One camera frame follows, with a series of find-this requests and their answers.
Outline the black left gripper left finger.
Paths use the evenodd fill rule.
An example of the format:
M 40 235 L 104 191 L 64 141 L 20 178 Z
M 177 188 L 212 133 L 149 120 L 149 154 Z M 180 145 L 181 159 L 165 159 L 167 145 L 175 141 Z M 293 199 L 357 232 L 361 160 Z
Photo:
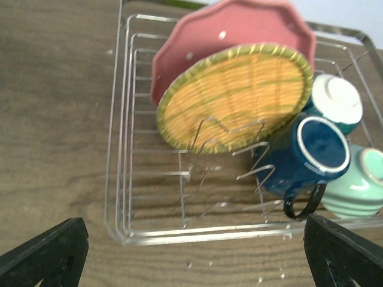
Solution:
M 68 218 L 1 255 L 1 286 L 78 286 L 89 250 L 83 218 Z

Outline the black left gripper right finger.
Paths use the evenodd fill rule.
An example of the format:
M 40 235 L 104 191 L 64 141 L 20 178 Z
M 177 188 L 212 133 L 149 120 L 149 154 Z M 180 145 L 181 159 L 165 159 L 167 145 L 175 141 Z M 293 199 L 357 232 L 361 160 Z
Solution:
M 316 286 L 382 286 L 382 247 L 310 214 L 304 250 Z

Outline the pale green bowl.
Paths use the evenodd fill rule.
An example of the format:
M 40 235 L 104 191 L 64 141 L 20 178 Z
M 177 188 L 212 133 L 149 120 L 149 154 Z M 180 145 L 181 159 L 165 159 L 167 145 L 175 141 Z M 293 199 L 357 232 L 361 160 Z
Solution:
M 321 204 L 338 218 L 367 218 L 382 209 L 382 151 L 351 144 L 348 171 L 327 184 Z

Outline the dark blue mug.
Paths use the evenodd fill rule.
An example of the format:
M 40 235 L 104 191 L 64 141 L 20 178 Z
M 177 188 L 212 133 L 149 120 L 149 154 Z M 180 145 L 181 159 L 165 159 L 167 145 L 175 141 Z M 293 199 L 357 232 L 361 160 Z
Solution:
M 256 177 L 266 191 L 282 197 L 284 213 L 305 219 L 313 213 L 329 182 L 349 169 L 351 150 L 330 120 L 299 113 L 255 149 Z

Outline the chrome wire dish rack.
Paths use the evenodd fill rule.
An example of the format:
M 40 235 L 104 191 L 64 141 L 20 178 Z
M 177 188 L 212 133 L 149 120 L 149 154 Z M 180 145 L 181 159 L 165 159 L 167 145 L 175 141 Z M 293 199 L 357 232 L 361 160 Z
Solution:
M 151 100 L 153 58 L 184 16 L 209 6 L 196 1 L 121 1 L 105 183 L 105 220 L 122 243 L 164 245 L 291 234 L 306 219 L 291 219 L 284 201 L 260 184 L 253 154 L 264 138 L 220 154 L 175 149 L 162 138 Z M 346 136 L 382 150 L 382 56 L 362 31 L 306 22 L 316 36 L 314 77 L 332 74 L 353 84 L 363 117 Z M 347 227 L 382 224 L 382 209 L 367 218 L 338 218 L 321 201 L 314 213 Z

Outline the white and teal bowl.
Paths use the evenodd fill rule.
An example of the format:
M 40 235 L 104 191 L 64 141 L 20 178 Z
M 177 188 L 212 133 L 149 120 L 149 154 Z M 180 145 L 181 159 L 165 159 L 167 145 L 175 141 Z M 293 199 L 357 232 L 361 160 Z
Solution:
M 314 79 L 312 93 L 303 112 L 328 119 L 348 135 L 363 117 L 363 104 L 351 82 L 332 74 L 321 74 Z

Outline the yellow plate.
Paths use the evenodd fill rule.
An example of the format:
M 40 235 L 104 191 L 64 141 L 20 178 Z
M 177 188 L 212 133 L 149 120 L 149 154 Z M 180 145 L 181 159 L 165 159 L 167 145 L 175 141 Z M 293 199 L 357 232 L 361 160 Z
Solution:
M 162 138 L 175 149 L 220 154 L 246 148 L 286 125 L 305 106 L 314 71 L 299 51 L 242 44 L 188 68 L 157 106 Z

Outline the pink scalloped plate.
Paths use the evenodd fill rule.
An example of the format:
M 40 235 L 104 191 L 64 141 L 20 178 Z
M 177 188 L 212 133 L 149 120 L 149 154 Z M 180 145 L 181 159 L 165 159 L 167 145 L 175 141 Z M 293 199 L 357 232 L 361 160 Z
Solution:
M 272 42 L 300 51 L 315 64 L 316 36 L 288 1 L 220 1 L 182 17 L 153 58 L 152 103 L 199 60 L 237 46 Z

